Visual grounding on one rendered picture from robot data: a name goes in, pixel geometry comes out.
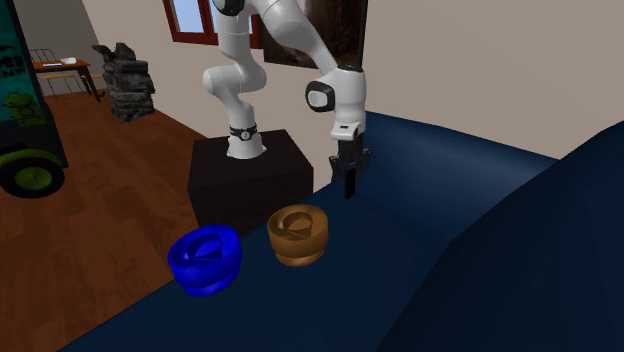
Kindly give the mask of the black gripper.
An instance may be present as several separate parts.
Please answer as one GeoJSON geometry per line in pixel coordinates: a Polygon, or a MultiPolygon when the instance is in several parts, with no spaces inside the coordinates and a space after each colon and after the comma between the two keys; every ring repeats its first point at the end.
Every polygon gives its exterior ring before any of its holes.
{"type": "Polygon", "coordinates": [[[368,166],[371,156],[372,150],[364,146],[364,135],[358,135],[351,141],[338,141],[338,153],[329,161],[334,177],[343,187],[345,199],[355,194],[361,171],[368,166]]]}

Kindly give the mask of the brown bowl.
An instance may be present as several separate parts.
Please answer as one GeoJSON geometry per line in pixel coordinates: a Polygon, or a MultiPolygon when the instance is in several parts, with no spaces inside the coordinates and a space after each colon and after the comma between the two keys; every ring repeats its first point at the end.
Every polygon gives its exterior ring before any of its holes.
{"type": "Polygon", "coordinates": [[[328,242],[326,213],[307,204],[276,211],[267,222],[267,230],[276,258],[290,267],[312,264],[323,255],[328,242]]]}

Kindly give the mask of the dark robot stand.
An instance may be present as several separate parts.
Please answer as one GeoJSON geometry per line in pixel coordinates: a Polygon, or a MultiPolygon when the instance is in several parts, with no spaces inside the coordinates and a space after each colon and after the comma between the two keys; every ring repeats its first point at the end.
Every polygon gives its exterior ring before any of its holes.
{"type": "Polygon", "coordinates": [[[244,236],[313,193],[313,166],[288,132],[260,136],[266,151],[253,159],[228,157],[225,137],[194,142],[187,192],[200,227],[229,225],[244,236]]]}

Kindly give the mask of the dark blue sofa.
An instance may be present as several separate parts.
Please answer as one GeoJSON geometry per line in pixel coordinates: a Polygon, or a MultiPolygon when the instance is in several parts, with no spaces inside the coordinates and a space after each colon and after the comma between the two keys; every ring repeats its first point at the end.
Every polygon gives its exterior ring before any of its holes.
{"type": "Polygon", "coordinates": [[[60,352],[624,352],[624,121],[560,160],[378,113],[323,256],[265,227],[209,297],[170,282],[60,352]]]}

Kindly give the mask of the blue bowl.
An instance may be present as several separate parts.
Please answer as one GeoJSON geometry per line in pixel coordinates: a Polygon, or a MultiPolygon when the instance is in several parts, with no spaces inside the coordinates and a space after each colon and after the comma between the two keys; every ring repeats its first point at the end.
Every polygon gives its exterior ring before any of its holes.
{"type": "Polygon", "coordinates": [[[242,249],[238,233],[228,225],[197,228],[169,249],[167,262],[175,280],[191,296],[209,296],[227,288],[238,276],[242,249]]]}

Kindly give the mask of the red framed window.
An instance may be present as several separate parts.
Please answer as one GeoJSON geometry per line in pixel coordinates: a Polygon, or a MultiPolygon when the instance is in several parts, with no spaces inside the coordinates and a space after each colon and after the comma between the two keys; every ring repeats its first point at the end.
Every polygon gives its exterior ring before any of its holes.
{"type": "Polygon", "coordinates": [[[217,46],[224,16],[212,0],[162,0],[172,40],[217,46]]]}

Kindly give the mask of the grey stone sculpture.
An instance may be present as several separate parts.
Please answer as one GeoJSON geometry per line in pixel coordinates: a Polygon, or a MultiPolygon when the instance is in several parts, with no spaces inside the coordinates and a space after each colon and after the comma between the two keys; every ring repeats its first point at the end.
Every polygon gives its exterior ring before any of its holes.
{"type": "Polygon", "coordinates": [[[114,117],[120,122],[131,122],[154,113],[155,87],[148,63],[139,60],[123,42],[117,42],[115,50],[105,45],[93,45],[92,49],[103,57],[103,79],[114,117]]]}

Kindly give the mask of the brown wooden side table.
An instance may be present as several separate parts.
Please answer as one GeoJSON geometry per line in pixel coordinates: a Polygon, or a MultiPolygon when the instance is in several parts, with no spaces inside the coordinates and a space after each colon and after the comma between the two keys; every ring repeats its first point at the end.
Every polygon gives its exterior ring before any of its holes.
{"type": "Polygon", "coordinates": [[[90,64],[81,59],[63,62],[58,59],[51,49],[39,48],[28,50],[35,74],[38,78],[44,79],[55,95],[55,90],[51,84],[52,79],[62,79],[69,91],[72,91],[67,79],[73,78],[76,84],[83,83],[89,96],[93,96],[97,102],[101,101],[102,95],[98,92],[91,74],[90,64]]]}

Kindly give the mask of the teal vehicle with green wheel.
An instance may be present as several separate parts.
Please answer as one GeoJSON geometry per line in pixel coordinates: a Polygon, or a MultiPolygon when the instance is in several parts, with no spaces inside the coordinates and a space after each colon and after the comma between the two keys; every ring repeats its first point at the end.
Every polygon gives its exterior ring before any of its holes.
{"type": "Polygon", "coordinates": [[[50,196],[68,162],[44,101],[13,0],[0,0],[0,189],[25,199],[50,196]]]}

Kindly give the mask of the dark wall picture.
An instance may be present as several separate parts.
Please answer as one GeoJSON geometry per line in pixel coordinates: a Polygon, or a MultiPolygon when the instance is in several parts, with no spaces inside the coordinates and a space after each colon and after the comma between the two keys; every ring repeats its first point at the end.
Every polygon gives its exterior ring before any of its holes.
{"type": "MultiPolygon", "coordinates": [[[[340,66],[362,66],[368,0],[295,1],[340,66]]],[[[266,29],[262,36],[266,63],[317,68],[307,54],[278,44],[266,29]]]]}

